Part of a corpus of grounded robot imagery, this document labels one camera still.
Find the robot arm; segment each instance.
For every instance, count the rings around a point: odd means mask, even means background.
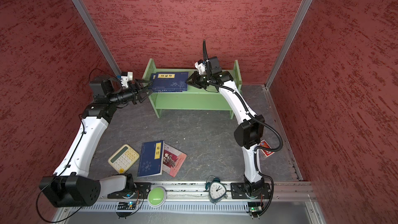
[[[239,126],[234,132],[236,142],[242,147],[245,162],[245,190],[249,196],[256,195],[264,188],[264,178],[268,177],[261,173],[259,156],[257,150],[279,151],[282,149],[283,142],[279,133],[264,122],[262,115],[256,113],[247,105],[236,87],[234,78],[228,71],[222,71],[217,57],[208,58],[206,42],[203,40],[203,60],[195,63],[198,71],[195,71],[186,81],[188,85],[197,88],[215,86],[230,105],[236,115]],[[258,146],[263,135],[263,128],[270,129],[279,139],[279,147],[269,149]]]
[[[114,82],[119,85],[118,89],[114,88]],[[151,83],[133,79],[131,72],[123,73],[118,79],[99,76],[90,82],[94,100],[82,114],[72,146],[53,176],[43,177],[39,185],[54,207],[91,206],[99,197],[133,185],[131,176],[126,175],[92,180],[87,178],[88,170],[102,134],[120,108],[118,105],[143,102],[152,93],[148,89]]]

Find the calculator display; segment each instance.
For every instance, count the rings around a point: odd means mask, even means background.
[[[125,146],[123,149],[120,150],[114,157],[111,159],[111,163],[115,162],[122,154],[123,152],[127,151],[128,147]]]

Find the red book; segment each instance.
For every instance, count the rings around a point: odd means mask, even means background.
[[[170,176],[175,177],[186,158],[187,155],[185,153],[164,144],[163,171],[170,174]]]
[[[271,148],[265,140],[260,142],[260,146],[265,147],[265,148]],[[265,150],[261,150],[261,151],[263,152],[264,156],[266,156],[266,157],[269,157],[275,153],[275,152],[269,152],[269,151],[265,151]]]

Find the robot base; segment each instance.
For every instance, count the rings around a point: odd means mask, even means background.
[[[248,188],[247,184],[250,184],[250,182],[231,183],[232,199],[251,199],[250,197],[255,197],[255,199],[260,199],[261,194],[263,195],[264,199],[270,198],[271,188],[269,186],[269,183],[264,183],[262,181],[261,187],[257,188],[257,190],[251,192],[250,194],[248,193],[248,190],[247,190],[247,188]]]

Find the book cover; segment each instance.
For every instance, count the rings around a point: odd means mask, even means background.
[[[138,177],[162,174],[164,141],[145,142],[141,147]]]
[[[152,74],[150,80],[153,81],[152,91],[161,92],[183,92],[188,90],[185,81],[188,72],[157,72]]]
[[[260,142],[260,146],[262,146],[262,147],[265,147],[265,148],[271,148],[270,146],[269,146],[269,144],[265,141],[265,140],[262,140],[261,142]],[[265,151],[265,150],[261,150],[261,152],[264,154],[264,156],[266,156],[266,157],[269,157],[269,156],[271,156],[272,154],[274,154],[275,152],[269,152],[269,151]]]
[[[185,153],[164,144],[163,171],[175,177],[186,158]]]

